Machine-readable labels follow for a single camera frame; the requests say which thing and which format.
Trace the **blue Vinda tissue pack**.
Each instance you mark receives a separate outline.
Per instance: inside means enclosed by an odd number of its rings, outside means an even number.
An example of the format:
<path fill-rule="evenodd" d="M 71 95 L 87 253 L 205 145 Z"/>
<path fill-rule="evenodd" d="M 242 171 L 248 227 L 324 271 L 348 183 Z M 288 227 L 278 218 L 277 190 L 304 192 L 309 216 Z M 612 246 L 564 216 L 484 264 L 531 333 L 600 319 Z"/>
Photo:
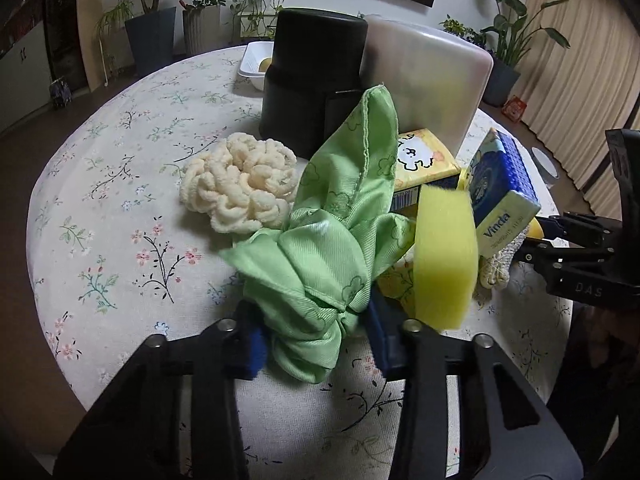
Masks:
<path fill-rule="evenodd" d="M 474 154 L 468 185 L 478 253 L 494 256 L 515 240 L 540 211 L 540 203 L 515 140 L 490 128 Z"/>

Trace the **yellow rectangular sponge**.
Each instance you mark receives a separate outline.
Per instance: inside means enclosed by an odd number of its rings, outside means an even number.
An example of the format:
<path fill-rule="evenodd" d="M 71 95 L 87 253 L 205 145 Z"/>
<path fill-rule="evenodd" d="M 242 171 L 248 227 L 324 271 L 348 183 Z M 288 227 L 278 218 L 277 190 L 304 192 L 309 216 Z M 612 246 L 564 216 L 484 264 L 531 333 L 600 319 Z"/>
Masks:
<path fill-rule="evenodd" d="M 382 294 L 397 300 L 408 313 L 414 311 L 413 263 L 405 259 L 398 260 L 376 280 Z"/>
<path fill-rule="evenodd" d="M 424 185 L 414 237 L 414 315 L 438 332 L 456 330 L 472 300 L 478 249 L 469 194 Z"/>

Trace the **green satin cloth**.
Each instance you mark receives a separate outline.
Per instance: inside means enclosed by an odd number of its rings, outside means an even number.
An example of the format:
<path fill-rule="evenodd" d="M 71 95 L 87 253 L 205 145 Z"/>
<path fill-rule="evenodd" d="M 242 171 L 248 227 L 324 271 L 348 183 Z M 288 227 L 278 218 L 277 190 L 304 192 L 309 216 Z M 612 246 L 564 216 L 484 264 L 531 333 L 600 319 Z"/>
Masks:
<path fill-rule="evenodd" d="M 273 359 L 300 382 L 336 367 L 372 283 L 413 243 L 413 222 L 390 210 L 397 149 L 394 103 L 378 84 L 311 157 L 285 227 L 222 254 L 262 310 Z"/>

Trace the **grey cylindrical trash can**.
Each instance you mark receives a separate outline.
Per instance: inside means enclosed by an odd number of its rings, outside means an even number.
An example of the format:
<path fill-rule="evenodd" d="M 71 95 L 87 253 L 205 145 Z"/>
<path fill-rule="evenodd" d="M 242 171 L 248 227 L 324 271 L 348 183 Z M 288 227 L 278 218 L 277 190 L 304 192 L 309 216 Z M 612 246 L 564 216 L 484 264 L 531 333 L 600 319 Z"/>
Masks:
<path fill-rule="evenodd" d="M 556 169 L 554 162 L 552 162 L 546 152 L 536 146 L 530 149 L 530 154 L 532 154 L 532 159 L 546 187 L 553 188 L 560 178 L 559 171 Z"/>

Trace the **red paper box on floor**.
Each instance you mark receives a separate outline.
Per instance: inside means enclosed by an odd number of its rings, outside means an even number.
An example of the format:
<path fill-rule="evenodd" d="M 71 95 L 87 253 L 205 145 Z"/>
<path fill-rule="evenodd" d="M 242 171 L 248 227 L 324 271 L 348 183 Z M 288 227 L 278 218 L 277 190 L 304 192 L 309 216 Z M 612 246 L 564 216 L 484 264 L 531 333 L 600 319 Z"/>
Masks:
<path fill-rule="evenodd" d="M 521 100 L 518 96 L 512 96 L 512 98 L 506 101 L 503 105 L 501 113 L 510 119 L 511 122 L 519 122 L 525 111 L 527 103 Z"/>

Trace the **white floral round tablecloth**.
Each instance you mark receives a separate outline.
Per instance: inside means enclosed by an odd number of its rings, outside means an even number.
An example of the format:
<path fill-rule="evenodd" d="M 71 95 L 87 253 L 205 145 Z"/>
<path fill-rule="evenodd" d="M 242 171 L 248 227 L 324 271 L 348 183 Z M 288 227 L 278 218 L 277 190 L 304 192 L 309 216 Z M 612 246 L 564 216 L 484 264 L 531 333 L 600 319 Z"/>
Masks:
<path fill-rule="evenodd" d="M 201 333 L 241 297 L 231 243 L 187 210 L 186 163 L 231 133 L 255 133 L 262 95 L 242 48 L 168 66 L 93 113 L 44 167 L 30 198 L 27 264 L 52 356 L 91 408 L 143 339 Z M 236 387 L 254 479 L 384 479 L 404 397 L 367 339 L 346 340 L 317 385 L 275 365 Z"/>

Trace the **yellow cartoon tissue pack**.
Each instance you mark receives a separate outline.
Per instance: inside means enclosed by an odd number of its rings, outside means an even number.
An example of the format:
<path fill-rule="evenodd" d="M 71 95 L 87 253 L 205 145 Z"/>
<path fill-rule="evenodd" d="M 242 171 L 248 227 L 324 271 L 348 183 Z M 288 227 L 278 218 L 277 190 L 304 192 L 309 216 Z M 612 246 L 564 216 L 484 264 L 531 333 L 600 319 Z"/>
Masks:
<path fill-rule="evenodd" d="M 454 156 L 430 130 L 401 133 L 390 210 L 400 211 L 416 205 L 423 185 L 456 188 L 460 172 Z"/>

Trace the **large-leaf plant in blue pot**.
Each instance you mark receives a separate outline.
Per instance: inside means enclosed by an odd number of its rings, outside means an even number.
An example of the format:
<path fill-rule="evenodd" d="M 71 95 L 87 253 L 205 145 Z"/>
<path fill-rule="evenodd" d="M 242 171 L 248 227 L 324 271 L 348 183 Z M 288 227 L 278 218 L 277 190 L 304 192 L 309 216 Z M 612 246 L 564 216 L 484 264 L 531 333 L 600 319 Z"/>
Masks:
<path fill-rule="evenodd" d="M 490 51 L 494 66 L 485 88 L 484 103 L 493 107 L 506 104 L 520 78 L 516 66 L 532 48 L 530 44 L 538 32 L 544 32 L 563 49 L 570 48 L 570 42 L 562 32 L 551 26 L 542 26 L 538 20 L 545 10 L 562 6 L 569 1 L 546 1 L 530 14 L 522 0 L 494 0 L 497 9 L 494 20 L 480 31 L 484 38 L 488 35 L 495 36 L 495 49 Z"/>

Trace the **white translucent plastic box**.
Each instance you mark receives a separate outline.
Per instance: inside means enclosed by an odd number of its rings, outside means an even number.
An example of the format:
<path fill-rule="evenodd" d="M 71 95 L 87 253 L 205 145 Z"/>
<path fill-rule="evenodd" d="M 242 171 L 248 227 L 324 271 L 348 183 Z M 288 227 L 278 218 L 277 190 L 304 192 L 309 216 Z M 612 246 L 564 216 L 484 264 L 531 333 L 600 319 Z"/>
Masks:
<path fill-rule="evenodd" d="M 364 19 L 363 84 L 386 85 L 401 133 L 427 128 L 457 154 L 494 66 L 491 55 L 433 27 L 378 15 Z"/>

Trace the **small plant on white stand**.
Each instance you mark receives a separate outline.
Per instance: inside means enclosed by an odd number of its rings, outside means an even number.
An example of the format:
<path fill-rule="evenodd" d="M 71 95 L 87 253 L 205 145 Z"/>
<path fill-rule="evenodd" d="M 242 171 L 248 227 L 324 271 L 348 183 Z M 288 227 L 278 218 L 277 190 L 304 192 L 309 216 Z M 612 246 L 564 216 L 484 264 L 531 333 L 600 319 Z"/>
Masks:
<path fill-rule="evenodd" d="M 456 36 L 482 49 L 486 48 L 487 37 L 484 32 L 479 32 L 472 27 L 465 26 L 465 24 L 455 20 L 450 15 L 440 22 L 439 25 L 447 34 Z"/>

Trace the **black cylindrical container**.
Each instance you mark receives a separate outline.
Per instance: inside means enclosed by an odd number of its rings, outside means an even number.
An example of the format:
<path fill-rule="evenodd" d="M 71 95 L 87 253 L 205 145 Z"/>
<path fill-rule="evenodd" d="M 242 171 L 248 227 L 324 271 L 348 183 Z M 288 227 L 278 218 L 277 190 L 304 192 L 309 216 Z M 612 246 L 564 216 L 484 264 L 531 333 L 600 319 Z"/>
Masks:
<path fill-rule="evenodd" d="M 259 133 L 310 159 L 360 101 L 368 23 L 328 10 L 278 14 Z"/>

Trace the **small blue patterned box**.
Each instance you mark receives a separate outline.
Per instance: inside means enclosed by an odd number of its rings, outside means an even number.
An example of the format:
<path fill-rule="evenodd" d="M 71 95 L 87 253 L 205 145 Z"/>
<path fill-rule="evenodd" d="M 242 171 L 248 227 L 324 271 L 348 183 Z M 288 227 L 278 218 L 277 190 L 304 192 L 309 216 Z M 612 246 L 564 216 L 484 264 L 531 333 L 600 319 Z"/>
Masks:
<path fill-rule="evenodd" d="M 64 77 L 56 78 L 49 86 L 52 106 L 55 110 L 62 110 L 73 101 L 67 81 Z"/>

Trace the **tall plant in blue pot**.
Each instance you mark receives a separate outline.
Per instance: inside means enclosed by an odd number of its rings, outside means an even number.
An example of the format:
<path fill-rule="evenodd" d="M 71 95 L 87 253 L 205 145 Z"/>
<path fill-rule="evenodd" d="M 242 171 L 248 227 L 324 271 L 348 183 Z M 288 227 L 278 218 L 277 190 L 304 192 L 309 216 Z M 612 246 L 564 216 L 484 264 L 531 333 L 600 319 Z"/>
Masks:
<path fill-rule="evenodd" d="M 140 0 L 142 14 L 125 22 L 127 37 L 140 77 L 169 65 L 174 59 L 176 7 L 160 9 L 160 0 Z"/>

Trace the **trailing ivy plant on stand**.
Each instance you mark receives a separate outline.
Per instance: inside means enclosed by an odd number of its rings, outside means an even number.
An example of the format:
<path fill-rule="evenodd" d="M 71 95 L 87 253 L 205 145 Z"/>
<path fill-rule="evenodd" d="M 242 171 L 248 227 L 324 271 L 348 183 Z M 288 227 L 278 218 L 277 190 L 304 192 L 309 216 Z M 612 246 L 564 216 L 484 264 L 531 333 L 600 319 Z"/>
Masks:
<path fill-rule="evenodd" d="M 285 0 L 227 0 L 235 44 L 273 40 Z"/>

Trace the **white wall cabinet shelving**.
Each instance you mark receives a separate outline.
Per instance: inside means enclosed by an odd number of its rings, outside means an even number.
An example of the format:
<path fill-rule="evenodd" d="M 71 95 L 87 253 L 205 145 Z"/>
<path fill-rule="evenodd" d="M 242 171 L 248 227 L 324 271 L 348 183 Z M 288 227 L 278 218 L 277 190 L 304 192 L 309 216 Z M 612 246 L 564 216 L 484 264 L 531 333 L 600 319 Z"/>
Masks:
<path fill-rule="evenodd" d="M 43 0 L 23 0 L 1 29 L 1 131 L 50 102 Z"/>

